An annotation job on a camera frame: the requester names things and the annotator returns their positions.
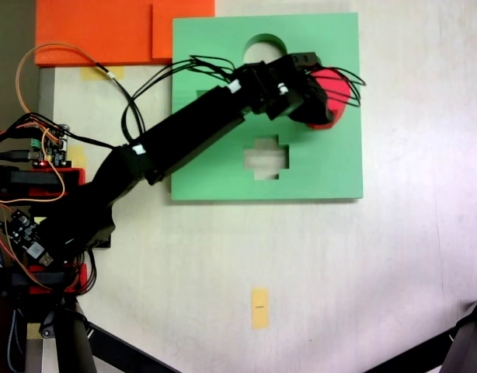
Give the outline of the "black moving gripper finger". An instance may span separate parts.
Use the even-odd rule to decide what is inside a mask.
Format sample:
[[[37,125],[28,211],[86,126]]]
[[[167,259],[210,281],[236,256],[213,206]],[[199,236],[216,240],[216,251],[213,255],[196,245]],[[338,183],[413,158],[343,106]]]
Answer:
[[[328,125],[334,114],[328,107],[328,94],[312,75],[300,88],[302,104],[294,111],[294,120],[303,124]]]

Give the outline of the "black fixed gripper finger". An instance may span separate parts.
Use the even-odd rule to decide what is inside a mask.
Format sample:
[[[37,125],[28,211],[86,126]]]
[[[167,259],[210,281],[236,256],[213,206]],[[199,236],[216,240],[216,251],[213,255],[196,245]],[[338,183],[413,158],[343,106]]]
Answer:
[[[298,71],[313,72],[323,68],[321,60],[314,52],[292,53],[288,57]]]

